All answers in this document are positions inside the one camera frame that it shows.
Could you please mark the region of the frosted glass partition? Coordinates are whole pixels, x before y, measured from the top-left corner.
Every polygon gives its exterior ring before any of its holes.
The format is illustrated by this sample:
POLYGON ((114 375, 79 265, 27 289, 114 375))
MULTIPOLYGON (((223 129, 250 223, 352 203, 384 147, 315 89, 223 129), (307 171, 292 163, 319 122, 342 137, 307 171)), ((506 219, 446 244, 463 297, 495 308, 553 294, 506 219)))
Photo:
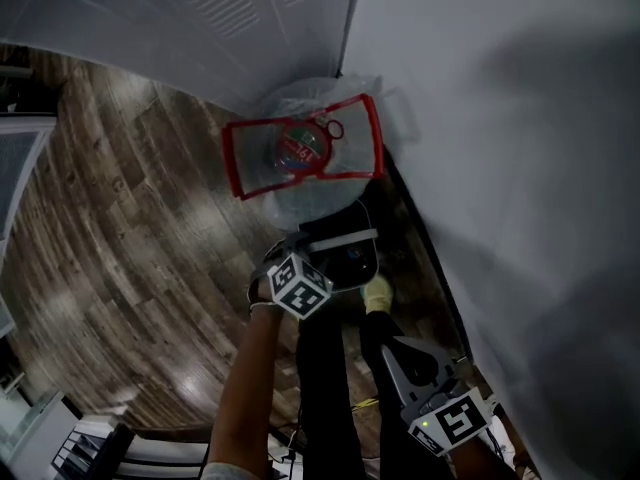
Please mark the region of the frosted glass partition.
POLYGON ((0 264, 24 188, 56 123, 55 116, 0 114, 0 264))

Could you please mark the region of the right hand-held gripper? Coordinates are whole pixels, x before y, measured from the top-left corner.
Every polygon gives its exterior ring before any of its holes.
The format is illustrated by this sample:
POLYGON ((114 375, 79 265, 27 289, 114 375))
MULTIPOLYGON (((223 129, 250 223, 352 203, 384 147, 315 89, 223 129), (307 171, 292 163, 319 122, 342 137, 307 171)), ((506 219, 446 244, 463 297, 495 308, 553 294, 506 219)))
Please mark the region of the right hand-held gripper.
POLYGON ((448 352, 432 341, 397 336, 382 356, 401 403, 408 433, 440 457, 484 431, 489 410, 478 387, 454 372, 448 352))

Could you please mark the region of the grey sweatshirt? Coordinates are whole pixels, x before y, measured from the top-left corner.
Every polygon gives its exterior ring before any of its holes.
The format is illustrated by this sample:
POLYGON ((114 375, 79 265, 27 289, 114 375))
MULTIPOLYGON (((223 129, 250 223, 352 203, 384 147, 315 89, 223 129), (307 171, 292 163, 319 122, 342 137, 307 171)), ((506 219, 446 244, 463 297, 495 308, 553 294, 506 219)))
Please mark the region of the grey sweatshirt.
POLYGON ((251 472, 226 463, 210 462, 202 472, 200 480, 260 480, 251 472))

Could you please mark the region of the black plastic container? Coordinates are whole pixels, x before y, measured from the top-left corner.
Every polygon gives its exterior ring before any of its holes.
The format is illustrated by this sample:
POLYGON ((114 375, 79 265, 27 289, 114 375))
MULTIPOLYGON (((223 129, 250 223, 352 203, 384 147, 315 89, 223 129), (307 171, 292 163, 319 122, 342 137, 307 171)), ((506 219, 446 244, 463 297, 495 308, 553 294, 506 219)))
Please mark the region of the black plastic container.
POLYGON ((337 213, 299 225, 298 231, 316 238, 309 250, 302 251, 334 283, 334 292, 359 289, 378 273, 378 230, 360 199, 337 213))

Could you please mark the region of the white cabinet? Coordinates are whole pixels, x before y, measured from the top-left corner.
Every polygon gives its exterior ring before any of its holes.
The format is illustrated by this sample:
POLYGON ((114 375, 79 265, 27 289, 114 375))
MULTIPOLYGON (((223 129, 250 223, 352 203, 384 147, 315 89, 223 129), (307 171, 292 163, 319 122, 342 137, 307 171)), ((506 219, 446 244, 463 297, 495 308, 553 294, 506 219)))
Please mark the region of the white cabinet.
POLYGON ((334 76, 355 0, 0 0, 0 42, 118 67, 244 114, 334 76))

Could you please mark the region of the white metal rack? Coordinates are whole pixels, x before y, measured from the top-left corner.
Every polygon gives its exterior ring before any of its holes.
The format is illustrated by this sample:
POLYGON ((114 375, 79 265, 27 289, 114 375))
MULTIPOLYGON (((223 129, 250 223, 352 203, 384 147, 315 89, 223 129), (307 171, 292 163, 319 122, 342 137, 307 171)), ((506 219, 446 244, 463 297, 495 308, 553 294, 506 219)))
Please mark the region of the white metal rack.
POLYGON ((43 480, 198 480, 211 428, 132 429, 102 416, 81 419, 43 480))

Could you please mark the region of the black trousers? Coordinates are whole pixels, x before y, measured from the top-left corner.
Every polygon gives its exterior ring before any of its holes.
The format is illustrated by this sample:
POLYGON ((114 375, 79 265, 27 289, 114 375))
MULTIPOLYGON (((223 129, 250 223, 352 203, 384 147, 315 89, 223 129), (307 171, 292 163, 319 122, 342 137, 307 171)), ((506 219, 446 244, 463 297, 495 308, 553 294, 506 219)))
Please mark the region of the black trousers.
MULTIPOLYGON (((408 434, 399 418, 399 400, 382 359, 381 346, 401 333, 392 317, 373 311, 360 321, 362 356, 378 391, 381 423, 380 478, 409 480, 408 434)), ((361 444, 351 411, 342 321, 320 310, 303 321, 297 345, 302 423, 307 444, 303 480, 367 480, 361 444)))

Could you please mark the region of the person's left hand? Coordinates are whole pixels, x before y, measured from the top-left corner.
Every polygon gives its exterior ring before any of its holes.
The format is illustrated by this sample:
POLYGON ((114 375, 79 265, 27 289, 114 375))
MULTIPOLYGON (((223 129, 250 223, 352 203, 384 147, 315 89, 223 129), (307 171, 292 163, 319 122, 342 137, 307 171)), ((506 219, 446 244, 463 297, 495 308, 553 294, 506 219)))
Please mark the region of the person's left hand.
POLYGON ((272 290, 268 271, 271 265, 265 264, 258 267, 251 275, 247 287, 246 296, 249 306, 270 305, 273 306, 272 290))

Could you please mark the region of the person's right forearm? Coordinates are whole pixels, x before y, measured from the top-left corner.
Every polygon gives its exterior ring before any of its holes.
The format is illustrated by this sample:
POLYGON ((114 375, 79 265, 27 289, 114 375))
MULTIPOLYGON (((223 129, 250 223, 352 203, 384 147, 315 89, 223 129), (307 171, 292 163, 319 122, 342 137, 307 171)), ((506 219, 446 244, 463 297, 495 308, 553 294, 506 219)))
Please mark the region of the person's right forearm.
POLYGON ((519 480, 478 437, 469 439, 449 452, 457 480, 519 480))

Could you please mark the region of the person's left forearm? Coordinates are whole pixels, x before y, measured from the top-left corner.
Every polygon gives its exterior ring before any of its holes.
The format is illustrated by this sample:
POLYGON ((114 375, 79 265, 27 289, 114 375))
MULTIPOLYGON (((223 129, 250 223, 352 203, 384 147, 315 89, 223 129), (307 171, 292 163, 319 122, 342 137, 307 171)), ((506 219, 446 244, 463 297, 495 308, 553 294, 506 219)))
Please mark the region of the person's left forearm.
POLYGON ((275 358, 283 312, 259 304, 225 382, 211 435, 208 461, 236 466, 256 478, 267 472, 275 358))

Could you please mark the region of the pale sneaker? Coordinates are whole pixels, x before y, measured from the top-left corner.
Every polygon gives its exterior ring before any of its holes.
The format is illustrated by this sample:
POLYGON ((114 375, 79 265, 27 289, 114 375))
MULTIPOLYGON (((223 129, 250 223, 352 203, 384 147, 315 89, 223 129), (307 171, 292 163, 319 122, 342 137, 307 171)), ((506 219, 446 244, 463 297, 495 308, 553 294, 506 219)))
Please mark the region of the pale sneaker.
POLYGON ((367 314, 391 312, 394 292, 391 283, 381 274, 376 274, 361 288, 361 297, 367 314))

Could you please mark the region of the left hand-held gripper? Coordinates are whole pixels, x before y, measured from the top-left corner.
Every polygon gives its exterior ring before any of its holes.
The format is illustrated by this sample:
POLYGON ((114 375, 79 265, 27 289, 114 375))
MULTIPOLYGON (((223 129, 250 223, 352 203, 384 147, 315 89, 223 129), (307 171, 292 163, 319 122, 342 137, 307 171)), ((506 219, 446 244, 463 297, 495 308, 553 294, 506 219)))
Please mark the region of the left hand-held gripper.
POLYGON ((265 256, 273 302, 298 320, 305 320, 331 297, 334 283, 308 257, 298 250, 309 250, 316 241, 313 234, 297 231, 272 246, 265 256))

